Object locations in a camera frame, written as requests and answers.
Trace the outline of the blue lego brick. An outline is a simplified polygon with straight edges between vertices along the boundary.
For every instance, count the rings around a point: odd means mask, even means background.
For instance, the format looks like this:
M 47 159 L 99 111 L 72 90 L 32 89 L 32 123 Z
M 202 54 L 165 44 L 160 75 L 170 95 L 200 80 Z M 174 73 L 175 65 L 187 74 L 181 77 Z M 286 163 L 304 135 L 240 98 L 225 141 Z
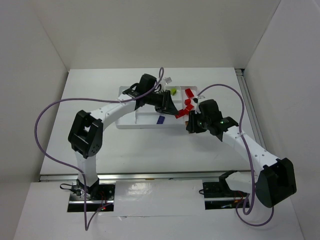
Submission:
M 165 119 L 166 119 L 166 118 L 165 118 L 164 116 L 160 115 L 160 116 L 158 117 L 158 119 L 157 119 L 156 124 L 157 124 L 157 125 L 162 125 L 162 124 L 164 123 Z

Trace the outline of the green lego brick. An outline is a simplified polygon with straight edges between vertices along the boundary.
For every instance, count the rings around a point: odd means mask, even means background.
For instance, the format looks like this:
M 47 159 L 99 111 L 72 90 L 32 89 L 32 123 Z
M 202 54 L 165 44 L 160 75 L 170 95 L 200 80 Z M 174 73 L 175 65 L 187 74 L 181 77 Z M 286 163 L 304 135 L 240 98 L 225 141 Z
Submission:
M 177 93 L 177 90 L 175 88 L 172 88 L 170 90 L 170 93 L 171 93 L 172 96 L 174 96 Z

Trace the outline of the small red lego brick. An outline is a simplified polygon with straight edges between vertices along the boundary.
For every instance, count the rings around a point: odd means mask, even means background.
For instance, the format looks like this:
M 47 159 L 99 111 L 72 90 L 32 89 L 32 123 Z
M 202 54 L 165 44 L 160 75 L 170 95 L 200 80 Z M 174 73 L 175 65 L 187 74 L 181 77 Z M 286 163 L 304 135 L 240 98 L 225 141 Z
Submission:
M 192 102 L 192 100 L 191 100 L 190 98 L 188 98 L 188 99 L 186 99 L 186 100 L 184 101 L 184 104 L 185 104 L 186 106 L 188 106 L 188 105 L 191 104 L 191 102 Z

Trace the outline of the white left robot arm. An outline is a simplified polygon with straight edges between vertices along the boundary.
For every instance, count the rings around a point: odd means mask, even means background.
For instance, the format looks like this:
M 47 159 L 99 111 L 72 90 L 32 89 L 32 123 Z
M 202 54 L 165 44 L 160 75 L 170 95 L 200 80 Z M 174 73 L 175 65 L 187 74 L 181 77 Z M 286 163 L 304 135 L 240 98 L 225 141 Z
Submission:
M 156 81 L 154 76 L 145 73 L 115 102 L 91 112 L 80 110 L 75 115 L 68 141 L 79 168 L 77 185 L 87 194 L 92 195 L 99 186 L 96 154 L 102 148 L 103 132 L 109 125 L 144 105 L 154 106 L 160 114 L 178 114 L 169 90 L 154 91 Z

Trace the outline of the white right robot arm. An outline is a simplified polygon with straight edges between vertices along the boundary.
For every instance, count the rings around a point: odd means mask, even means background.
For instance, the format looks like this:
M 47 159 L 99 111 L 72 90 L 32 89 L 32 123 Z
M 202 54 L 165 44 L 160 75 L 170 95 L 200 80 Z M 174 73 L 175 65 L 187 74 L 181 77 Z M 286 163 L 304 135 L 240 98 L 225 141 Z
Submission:
M 280 159 L 265 150 L 242 131 L 233 118 L 223 117 L 215 100 L 202 101 L 189 112 L 186 130 L 190 134 L 208 131 L 252 163 L 253 173 L 230 170 L 219 176 L 223 190 L 251 194 L 267 208 L 296 193 L 293 163 L 288 158 Z

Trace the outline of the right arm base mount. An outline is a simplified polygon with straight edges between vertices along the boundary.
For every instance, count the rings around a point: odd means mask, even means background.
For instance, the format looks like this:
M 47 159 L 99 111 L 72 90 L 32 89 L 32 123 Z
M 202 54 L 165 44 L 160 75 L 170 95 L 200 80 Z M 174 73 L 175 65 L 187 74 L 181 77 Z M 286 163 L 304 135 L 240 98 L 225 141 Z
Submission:
M 237 204 L 243 206 L 243 200 L 247 196 L 246 192 L 231 190 L 226 182 L 226 178 L 236 170 L 230 170 L 218 177 L 218 181 L 203 182 L 202 189 L 198 191 L 204 196 L 206 210 L 235 209 Z

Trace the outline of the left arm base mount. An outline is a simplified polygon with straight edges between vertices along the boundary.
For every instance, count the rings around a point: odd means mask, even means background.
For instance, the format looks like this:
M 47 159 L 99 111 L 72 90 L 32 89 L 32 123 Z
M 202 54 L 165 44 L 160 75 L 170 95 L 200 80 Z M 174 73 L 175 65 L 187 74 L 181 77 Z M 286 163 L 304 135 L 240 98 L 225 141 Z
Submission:
M 82 213 L 84 211 L 84 191 L 76 184 L 60 184 L 60 189 L 69 192 L 68 213 Z M 114 211 L 116 185 L 100 184 L 96 190 L 87 194 L 86 210 L 88 212 L 95 212 L 98 208 L 103 207 L 101 212 Z

